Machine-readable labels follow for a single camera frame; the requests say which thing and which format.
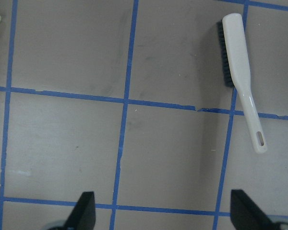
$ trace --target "white brush handle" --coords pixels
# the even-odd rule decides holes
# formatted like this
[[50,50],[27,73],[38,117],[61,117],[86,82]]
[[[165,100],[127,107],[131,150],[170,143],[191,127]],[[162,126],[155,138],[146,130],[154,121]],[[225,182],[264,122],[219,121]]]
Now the white brush handle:
[[242,17],[232,13],[222,21],[231,78],[240,95],[253,148],[257,153],[264,153],[267,146],[251,92],[251,71]]
[[243,107],[246,123],[249,128],[253,148],[256,153],[264,153],[267,151],[267,145],[251,90],[249,89],[245,92],[239,92],[239,96]]

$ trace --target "cleaning brush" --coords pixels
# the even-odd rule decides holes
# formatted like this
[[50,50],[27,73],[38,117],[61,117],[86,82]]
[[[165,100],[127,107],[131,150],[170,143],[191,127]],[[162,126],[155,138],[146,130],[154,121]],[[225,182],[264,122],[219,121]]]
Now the cleaning brush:
[[238,13],[229,14],[217,26],[225,85],[236,87],[253,148],[257,153],[264,153],[267,145],[251,91],[251,71],[242,17]]

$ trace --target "blue grid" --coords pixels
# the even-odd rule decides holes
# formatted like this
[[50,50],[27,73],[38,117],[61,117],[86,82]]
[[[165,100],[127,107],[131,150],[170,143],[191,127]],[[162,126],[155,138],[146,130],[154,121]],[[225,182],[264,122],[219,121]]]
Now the blue grid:
[[[243,8],[244,28],[246,27],[247,14],[248,14],[248,7],[249,6],[263,7],[263,8],[268,8],[268,9],[280,10],[280,11],[288,11],[288,6],[262,3],[262,2],[258,2],[258,1],[251,1],[251,0],[219,0],[219,1],[231,2],[231,3],[237,3],[237,4],[243,4],[244,5],[244,8]],[[1,186],[0,186],[0,230],[2,230],[3,205],[4,205],[5,201],[16,202],[16,203],[58,205],[58,206],[71,206],[71,207],[75,205],[75,202],[69,202],[69,201],[27,199],[27,198],[15,198],[15,197],[5,197],[4,196],[6,149],[7,149],[7,142],[8,142],[10,99],[11,99],[11,93],[12,92],[36,94],[36,95],[46,95],[46,96],[53,96],[53,97],[75,98],[75,99],[81,99],[81,100],[104,101],[104,102],[122,103],[123,104],[121,128],[120,128],[119,149],[118,149],[114,192],[113,192],[113,202],[111,205],[109,205],[109,204],[96,204],[97,208],[111,209],[112,210],[110,227],[109,227],[110,230],[114,230],[116,210],[132,210],[132,211],[144,211],[144,212],[179,213],[179,214],[189,214],[189,215],[213,216],[214,217],[213,230],[216,230],[217,229],[217,223],[218,223],[218,217],[229,217],[228,212],[220,212],[220,204],[221,204],[222,191],[223,191],[224,179],[225,179],[225,174],[226,174],[226,166],[227,166],[227,159],[228,159],[228,152],[229,152],[229,145],[230,145],[230,138],[231,138],[234,116],[235,115],[243,115],[243,111],[235,110],[237,91],[235,89],[233,90],[230,110],[219,109],[219,108],[203,108],[203,109],[197,110],[195,108],[195,106],[192,106],[192,105],[179,105],[179,104],[172,104],[172,103],[160,103],[160,102],[139,101],[139,100],[129,99],[131,69],[132,69],[132,56],[133,56],[133,44],[134,44],[134,37],[135,37],[135,28],[136,28],[136,19],[137,19],[139,0],[134,0],[134,2],[133,2],[132,24],[131,24],[131,31],[130,31],[130,41],[129,41],[129,50],[128,50],[128,61],[127,61],[127,69],[126,69],[124,98],[112,98],[112,97],[75,94],[75,93],[67,93],[67,92],[36,91],[34,89],[24,89],[24,88],[12,87],[12,62],[13,62],[14,37],[15,37],[16,19],[17,19],[17,5],[18,5],[18,0],[13,0],[6,87],[0,86],[0,91],[5,92],[5,94],[6,94],[5,95],[5,108],[4,108],[2,154],[1,154],[1,174],[0,174],[0,184],[1,184]],[[121,160],[121,157],[123,154],[123,145],[124,145],[125,128],[126,128],[126,120],[127,120],[127,110],[128,110],[129,104],[163,107],[163,108],[171,108],[171,109],[192,110],[192,111],[205,112],[205,113],[220,113],[220,114],[228,114],[229,115],[227,137],[226,137],[226,143],[225,143],[225,149],[224,149],[224,156],[223,156],[222,170],[221,170],[220,181],[219,181],[219,188],[218,188],[218,193],[217,193],[217,198],[216,198],[215,211],[186,210],[186,209],[172,209],[172,208],[159,208],[159,207],[120,206],[117,204],[118,190],[119,190],[119,184],[120,184],[120,160]],[[288,120],[288,116],[278,116],[278,115],[274,115],[274,114],[265,114],[265,113],[259,113],[259,117],[270,118],[270,119]],[[270,215],[270,216],[288,219],[288,216],[275,216],[275,215]]]

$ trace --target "handle hole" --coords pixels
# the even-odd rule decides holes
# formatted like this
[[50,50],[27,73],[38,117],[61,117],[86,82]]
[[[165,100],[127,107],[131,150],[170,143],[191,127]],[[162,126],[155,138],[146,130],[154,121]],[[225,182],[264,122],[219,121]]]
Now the handle hole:
[[257,140],[260,146],[264,146],[264,138],[263,135],[261,134],[261,132],[257,132]]

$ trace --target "black bristles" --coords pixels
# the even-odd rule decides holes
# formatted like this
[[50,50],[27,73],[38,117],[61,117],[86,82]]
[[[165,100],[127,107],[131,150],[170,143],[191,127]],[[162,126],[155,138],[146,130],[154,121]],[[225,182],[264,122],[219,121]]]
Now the black bristles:
[[219,37],[219,43],[221,46],[221,57],[222,57],[222,64],[223,64],[223,74],[224,74],[224,82],[225,85],[228,87],[234,87],[234,83],[232,82],[230,70],[229,70],[229,63],[225,45],[225,37],[224,37],[224,30],[222,21],[217,23],[217,34]]

